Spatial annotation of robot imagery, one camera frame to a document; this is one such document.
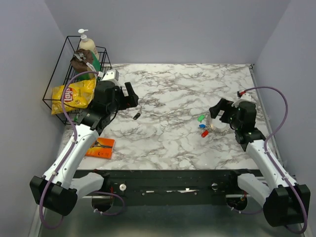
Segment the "metal numbered key ring disc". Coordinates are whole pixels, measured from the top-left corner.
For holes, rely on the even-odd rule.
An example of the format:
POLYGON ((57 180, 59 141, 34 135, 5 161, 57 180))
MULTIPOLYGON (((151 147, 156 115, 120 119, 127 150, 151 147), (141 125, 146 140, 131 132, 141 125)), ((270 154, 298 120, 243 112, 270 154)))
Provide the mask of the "metal numbered key ring disc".
POLYGON ((220 121, 221 114, 219 114, 216 118, 212 118, 209 114, 206 117, 206 130, 215 135, 227 135, 233 132, 228 123, 224 123, 220 121))

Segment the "key with green tag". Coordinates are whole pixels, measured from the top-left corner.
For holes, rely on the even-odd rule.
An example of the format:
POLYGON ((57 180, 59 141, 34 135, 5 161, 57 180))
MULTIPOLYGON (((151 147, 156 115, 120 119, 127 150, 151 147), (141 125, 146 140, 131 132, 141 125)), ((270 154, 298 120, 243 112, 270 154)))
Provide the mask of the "key with green tag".
POLYGON ((204 119, 205 119, 205 115, 200 115, 197 120, 198 122, 202 122, 204 119))

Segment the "key with red tag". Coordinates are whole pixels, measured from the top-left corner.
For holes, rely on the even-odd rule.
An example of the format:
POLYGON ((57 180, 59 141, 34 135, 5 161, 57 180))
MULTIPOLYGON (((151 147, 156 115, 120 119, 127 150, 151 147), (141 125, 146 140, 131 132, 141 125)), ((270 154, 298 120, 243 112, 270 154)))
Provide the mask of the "key with red tag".
POLYGON ((202 136, 202 138, 204 138, 204 137, 206 137, 208 134, 209 134, 209 131, 208 131, 208 130, 205 130, 205 131, 201 134, 201 136, 202 136))

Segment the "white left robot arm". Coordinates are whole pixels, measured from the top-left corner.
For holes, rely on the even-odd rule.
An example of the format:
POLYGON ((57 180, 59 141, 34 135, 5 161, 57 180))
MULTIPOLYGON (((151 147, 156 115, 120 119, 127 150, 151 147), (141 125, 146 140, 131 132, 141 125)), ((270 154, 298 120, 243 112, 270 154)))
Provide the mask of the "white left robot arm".
POLYGON ((90 172, 75 179, 75 172, 90 146, 120 110, 137 107, 139 97, 130 82, 122 87, 110 80, 97 83, 94 98, 77 120, 74 132, 53 165, 41 176, 34 176, 30 188, 36 203, 67 216, 82 197, 96 192, 104 195, 109 182, 103 175, 90 172))

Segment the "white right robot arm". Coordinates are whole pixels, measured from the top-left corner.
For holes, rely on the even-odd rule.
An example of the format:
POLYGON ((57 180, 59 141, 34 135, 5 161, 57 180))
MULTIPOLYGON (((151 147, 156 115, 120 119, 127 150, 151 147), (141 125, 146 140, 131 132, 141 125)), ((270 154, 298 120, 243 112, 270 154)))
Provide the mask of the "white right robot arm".
POLYGON ((236 141, 255 161, 266 181, 261 183, 253 174, 243 173, 227 181, 228 190, 250 194, 272 227, 306 224, 311 192, 306 185, 298 184, 271 152, 267 138, 255 126, 256 105, 242 99, 234 103, 222 98, 209 108, 209 113, 212 119, 220 115, 220 122, 234 130, 236 141))

